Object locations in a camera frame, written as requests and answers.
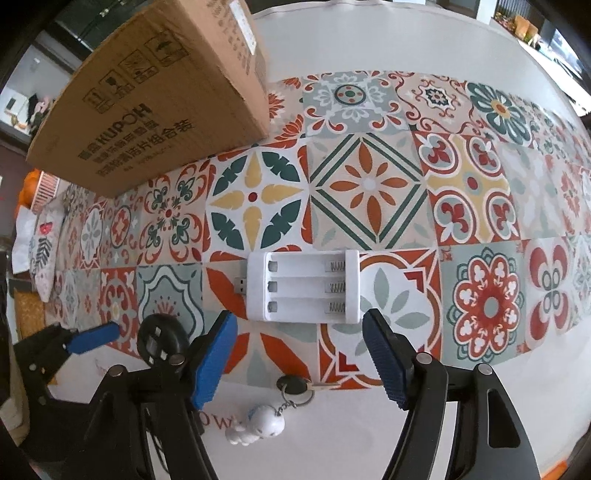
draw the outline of keychain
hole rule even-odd
[[[305,407],[314,399],[316,390],[337,386],[338,384],[316,385],[296,375],[285,375],[277,380],[277,388],[281,390],[284,402],[278,408],[271,405],[257,405],[249,410],[244,422],[237,421],[233,417],[232,426],[226,429],[226,438],[233,445],[241,443],[246,446],[259,439],[276,437],[285,429],[283,412],[286,409]],[[307,391],[311,394],[306,401],[296,403],[287,398],[288,395],[301,395]]]

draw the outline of green leaf motif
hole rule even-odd
[[[285,157],[275,152],[263,152],[262,160],[272,173],[287,181],[300,181],[296,168]]]
[[[365,342],[363,340],[361,340],[357,344],[357,347],[355,348],[355,356],[363,355],[367,351],[368,351],[367,345],[365,345]]]
[[[242,235],[228,217],[222,213],[212,212],[212,225],[219,238],[225,241],[229,247],[244,250]]]
[[[400,293],[392,302],[392,308],[390,309],[390,313],[400,312],[407,304],[408,295],[410,294],[409,290],[404,290]]]
[[[396,325],[401,326],[402,328],[415,329],[419,328],[422,325],[425,325],[428,321],[428,315],[425,315],[421,312],[411,312],[402,315],[398,320],[396,320],[395,323]]]
[[[291,230],[292,223],[300,213],[301,200],[288,203],[278,213],[273,215],[271,223],[262,233],[261,248],[276,244],[281,237]]]
[[[374,278],[374,296],[375,301],[378,302],[378,305],[381,309],[383,309],[386,306],[388,302],[389,293],[390,284],[388,282],[388,277],[380,268],[378,272],[375,274]]]
[[[359,323],[335,323],[332,328],[337,332],[344,333],[345,335],[355,335],[361,332],[361,322]]]
[[[216,186],[213,189],[213,195],[217,195],[226,190],[231,183],[237,178],[238,174],[244,169],[246,164],[246,156],[234,160],[228,168],[226,168],[217,180]]]
[[[367,312],[369,309],[373,308],[374,306],[371,305],[371,302],[366,299],[363,295],[359,299],[359,308],[363,313]]]
[[[322,241],[320,242],[320,246],[325,246],[328,242],[330,242],[336,235],[336,228],[331,228],[328,232],[324,234],[322,237]]]

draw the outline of orange flower motif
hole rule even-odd
[[[358,157],[361,171],[352,165],[345,165],[345,170],[356,180],[338,180],[332,183],[330,188],[337,192],[359,189],[360,192],[353,197],[349,207],[355,209],[364,199],[367,199],[366,212],[369,224],[374,233],[378,234],[382,228],[382,207],[378,195],[389,205],[395,206],[396,200],[388,193],[388,189],[401,189],[408,185],[408,181],[399,177],[385,176],[388,170],[387,162],[382,162],[374,170],[374,160],[364,143],[359,146]]]
[[[285,79],[285,80],[283,80],[283,83],[285,83],[287,86],[294,86],[296,89],[301,87],[301,82],[298,77],[292,77],[290,79]]]
[[[285,101],[284,98],[281,98],[276,93],[269,93],[269,119],[273,120],[276,116],[279,115],[279,110],[285,109],[283,102]]]

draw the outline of floral tile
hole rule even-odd
[[[439,245],[519,238],[509,182],[490,140],[426,132],[413,136]]]
[[[235,278],[246,276],[246,260],[204,265],[203,309],[213,323],[222,310],[238,318],[238,338],[223,379],[257,387],[275,388],[282,375],[299,375],[317,382],[317,325],[249,322],[245,298],[234,293]]]
[[[533,148],[515,144],[496,142],[495,148],[509,180],[521,238],[563,236],[565,227],[557,208],[558,191],[544,156]]]
[[[591,232],[591,210],[583,191],[584,169],[559,158],[545,157],[550,178],[558,191],[558,207],[568,235]]]
[[[473,368],[515,357],[524,340],[521,241],[441,249],[442,362]]]
[[[138,289],[134,267],[104,268],[100,272],[100,319],[119,325],[119,338],[110,347],[139,358]]]
[[[310,139],[309,162],[316,249],[436,244],[410,132]]]
[[[64,272],[56,270],[56,276],[53,282],[53,289],[49,295],[49,301],[45,304],[45,323],[51,325],[59,322],[65,325],[64,304],[61,301],[61,291],[64,286]]]
[[[441,287],[436,249],[371,252],[360,259],[360,315],[377,308],[418,351],[441,355]],[[341,389],[381,385],[361,323],[320,325],[321,382]]]
[[[571,294],[574,315],[571,327],[591,315],[591,235],[567,237],[571,262]]]
[[[201,261],[210,162],[189,163],[147,183],[138,265]]]
[[[102,268],[131,267],[138,261],[140,217],[147,184],[109,199],[103,211]]]
[[[92,203],[86,210],[80,232],[79,268],[100,268],[99,247],[103,236],[103,211],[106,199]]]
[[[472,82],[466,83],[466,92],[476,107],[478,118],[485,120],[496,138],[503,142],[531,146],[531,131],[525,114],[506,93]]]
[[[308,75],[302,81],[308,136],[408,129],[388,72],[323,73]]]
[[[138,267],[136,275],[140,322],[166,313],[178,318],[189,340],[205,333],[201,263]]]
[[[522,353],[540,346],[547,337],[566,332],[574,315],[572,266],[566,239],[524,240],[523,247],[521,280],[527,308]]]
[[[307,139],[219,155],[205,206],[203,261],[254,250],[302,250],[312,242]]]
[[[410,129],[479,135],[484,125],[466,94],[466,82],[422,73],[397,74],[394,86]]]
[[[74,282],[78,293],[75,328],[88,330],[101,324],[99,314],[100,270],[75,270]]]
[[[282,135],[291,132],[290,127],[302,126],[304,105],[302,101],[302,82],[298,77],[285,79],[267,85],[269,97],[269,137],[281,140]]]

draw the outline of wall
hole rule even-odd
[[[70,75],[56,66],[35,47],[29,47],[17,68],[14,69],[7,86],[30,97],[33,93],[41,99],[44,96],[56,98],[70,80]]]
[[[25,176],[32,169],[23,155],[0,145],[0,236],[12,235],[18,192],[21,191]]]
[[[491,21],[491,17],[495,14],[495,8],[496,0],[480,0],[476,19],[488,25]]]

